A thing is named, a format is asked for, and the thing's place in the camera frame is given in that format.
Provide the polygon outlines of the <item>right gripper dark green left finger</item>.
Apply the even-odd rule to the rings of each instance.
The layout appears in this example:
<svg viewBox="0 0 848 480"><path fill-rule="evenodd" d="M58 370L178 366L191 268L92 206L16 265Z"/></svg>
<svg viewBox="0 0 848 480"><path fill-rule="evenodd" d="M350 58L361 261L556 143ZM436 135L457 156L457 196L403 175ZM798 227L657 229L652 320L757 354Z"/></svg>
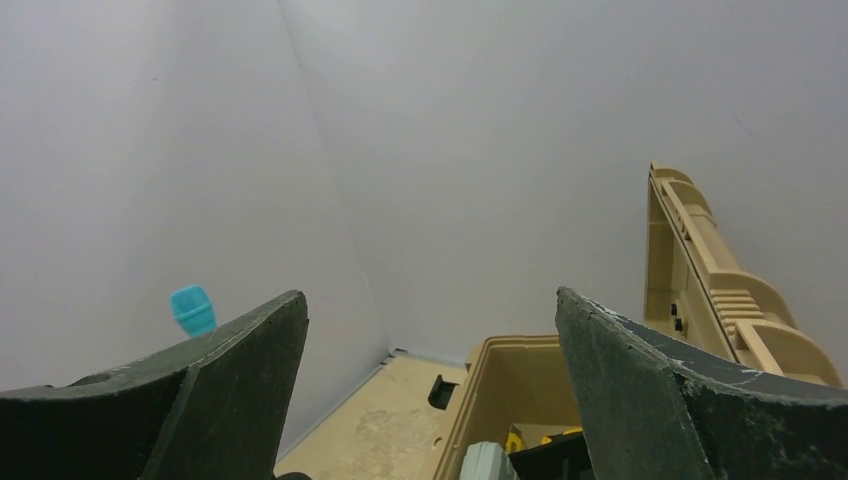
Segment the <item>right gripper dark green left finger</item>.
<svg viewBox="0 0 848 480"><path fill-rule="evenodd" d="M1 395L5 479L269 479L309 325L283 293L66 386Z"/></svg>

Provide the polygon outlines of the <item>blue microphone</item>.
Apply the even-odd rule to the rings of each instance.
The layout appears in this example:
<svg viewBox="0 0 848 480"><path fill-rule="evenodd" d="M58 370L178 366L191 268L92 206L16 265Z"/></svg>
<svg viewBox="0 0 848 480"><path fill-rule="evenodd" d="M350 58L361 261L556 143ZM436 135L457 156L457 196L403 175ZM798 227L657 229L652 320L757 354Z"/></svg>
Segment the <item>blue microphone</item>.
<svg viewBox="0 0 848 480"><path fill-rule="evenodd" d="M213 304L201 285L189 285L170 295L174 320L189 337L198 337L217 327Z"/></svg>

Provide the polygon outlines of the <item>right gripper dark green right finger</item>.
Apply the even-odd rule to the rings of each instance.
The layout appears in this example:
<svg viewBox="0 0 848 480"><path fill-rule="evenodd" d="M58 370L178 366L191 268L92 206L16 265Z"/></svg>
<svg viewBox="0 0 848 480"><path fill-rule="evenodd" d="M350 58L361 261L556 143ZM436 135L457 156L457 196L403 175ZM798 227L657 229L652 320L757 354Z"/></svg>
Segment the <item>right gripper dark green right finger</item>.
<svg viewBox="0 0 848 480"><path fill-rule="evenodd" d="M599 479L843 479L847 393L749 368L568 287L555 322Z"/></svg>

